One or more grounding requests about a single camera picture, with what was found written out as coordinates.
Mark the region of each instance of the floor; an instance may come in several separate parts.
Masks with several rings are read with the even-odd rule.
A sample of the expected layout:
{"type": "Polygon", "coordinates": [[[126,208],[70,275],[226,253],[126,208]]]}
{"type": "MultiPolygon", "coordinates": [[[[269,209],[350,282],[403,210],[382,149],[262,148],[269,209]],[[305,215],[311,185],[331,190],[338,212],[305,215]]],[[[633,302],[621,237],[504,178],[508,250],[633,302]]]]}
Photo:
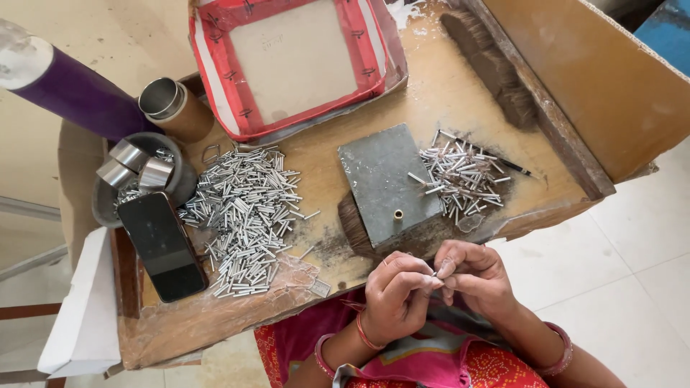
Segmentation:
{"type": "MultiPolygon", "coordinates": [[[[658,163],[658,173],[618,185],[616,195],[587,213],[490,243],[517,298],[561,325],[630,388],[690,380],[690,138],[658,163]]],[[[69,272],[62,260],[0,282],[0,306],[58,302],[69,290],[69,272]]],[[[51,324],[50,318],[2,322],[0,371],[35,366],[51,324]]],[[[268,387],[251,333],[205,350],[200,366],[67,380],[69,388],[228,385],[268,387]]]]}

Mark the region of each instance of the black smartphone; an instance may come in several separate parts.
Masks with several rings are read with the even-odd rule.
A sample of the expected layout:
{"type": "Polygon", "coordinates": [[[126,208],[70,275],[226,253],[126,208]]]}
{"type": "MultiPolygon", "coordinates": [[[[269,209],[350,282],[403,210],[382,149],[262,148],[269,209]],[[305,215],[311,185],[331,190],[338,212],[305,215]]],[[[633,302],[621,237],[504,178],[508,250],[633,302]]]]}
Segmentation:
{"type": "Polygon", "coordinates": [[[208,278],[167,194],[143,195],[118,206],[117,212],[163,302],[208,287],[208,278]]]}

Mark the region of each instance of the blue object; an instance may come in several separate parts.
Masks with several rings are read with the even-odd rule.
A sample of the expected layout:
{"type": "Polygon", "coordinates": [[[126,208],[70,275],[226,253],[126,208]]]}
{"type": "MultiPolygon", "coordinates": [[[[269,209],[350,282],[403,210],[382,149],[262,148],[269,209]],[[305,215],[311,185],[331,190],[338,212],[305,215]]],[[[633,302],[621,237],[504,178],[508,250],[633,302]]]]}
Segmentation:
{"type": "Polygon", "coordinates": [[[690,0],[666,0],[635,36],[690,76],[690,0]]]}

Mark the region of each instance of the pink bangle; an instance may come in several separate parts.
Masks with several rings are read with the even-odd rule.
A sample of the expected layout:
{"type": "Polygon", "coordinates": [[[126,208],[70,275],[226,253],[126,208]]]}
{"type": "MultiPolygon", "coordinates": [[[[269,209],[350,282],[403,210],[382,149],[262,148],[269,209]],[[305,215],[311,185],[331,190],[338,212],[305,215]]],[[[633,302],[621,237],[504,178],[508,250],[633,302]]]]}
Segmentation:
{"type": "Polygon", "coordinates": [[[535,368],[534,371],[540,376],[555,376],[563,372],[570,365],[571,361],[573,361],[573,343],[570,341],[568,334],[559,326],[550,322],[544,322],[544,324],[561,337],[565,345],[565,351],[563,351],[563,357],[553,366],[548,368],[535,368]]]}
{"type": "Polygon", "coordinates": [[[370,347],[371,349],[379,351],[379,350],[382,350],[384,347],[386,347],[386,345],[376,346],[373,343],[371,343],[371,341],[366,337],[366,334],[364,334],[364,330],[362,330],[362,312],[361,311],[359,313],[357,313],[357,331],[359,332],[359,336],[362,338],[362,341],[364,341],[366,346],[370,347]]]}
{"type": "Polygon", "coordinates": [[[314,356],[316,357],[317,365],[319,365],[319,368],[321,368],[321,370],[324,371],[324,373],[327,374],[331,380],[335,378],[335,371],[332,370],[328,364],[326,364],[326,361],[324,361],[324,357],[321,355],[321,348],[324,346],[324,342],[334,335],[335,334],[326,334],[325,336],[319,338],[319,340],[316,342],[316,347],[314,348],[314,356]]]}

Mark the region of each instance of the white cardboard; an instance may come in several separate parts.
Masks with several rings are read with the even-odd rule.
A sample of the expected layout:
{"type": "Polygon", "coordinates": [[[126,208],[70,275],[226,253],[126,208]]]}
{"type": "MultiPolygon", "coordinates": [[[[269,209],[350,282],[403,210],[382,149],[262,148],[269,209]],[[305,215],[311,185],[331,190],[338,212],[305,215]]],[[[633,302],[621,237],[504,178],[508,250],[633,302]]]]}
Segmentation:
{"type": "Polygon", "coordinates": [[[38,370],[51,378],[98,374],[119,362],[112,252],[108,229],[101,227],[86,236],[38,370]]]}

